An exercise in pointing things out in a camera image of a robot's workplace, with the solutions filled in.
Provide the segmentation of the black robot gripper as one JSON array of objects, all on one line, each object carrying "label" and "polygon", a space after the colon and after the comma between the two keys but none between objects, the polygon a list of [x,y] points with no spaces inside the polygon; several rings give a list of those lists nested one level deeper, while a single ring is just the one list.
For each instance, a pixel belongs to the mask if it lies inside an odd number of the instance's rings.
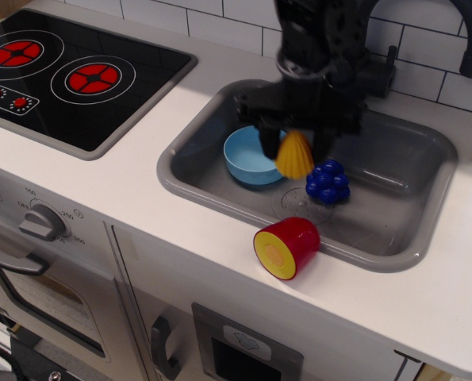
[{"label": "black robot gripper", "polygon": [[245,87],[236,96],[238,118],[257,126],[264,156],[276,158],[284,129],[313,131],[313,160],[319,164],[338,136],[358,133],[366,110],[358,96],[331,88],[324,80],[281,79]]}]

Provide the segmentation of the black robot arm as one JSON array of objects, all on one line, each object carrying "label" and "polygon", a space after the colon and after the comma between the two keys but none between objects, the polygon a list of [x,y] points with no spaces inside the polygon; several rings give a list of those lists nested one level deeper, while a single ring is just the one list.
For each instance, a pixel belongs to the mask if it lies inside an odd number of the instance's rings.
[{"label": "black robot arm", "polygon": [[355,90],[355,47],[362,22],[354,1],[277,1],[282,43],[281,79],[244,88],[238,118],[259,131],[263,153],[278,156],[282,129],[313,131],[313,156],[322,159],[334,140],[358,133],[365,105]]}]

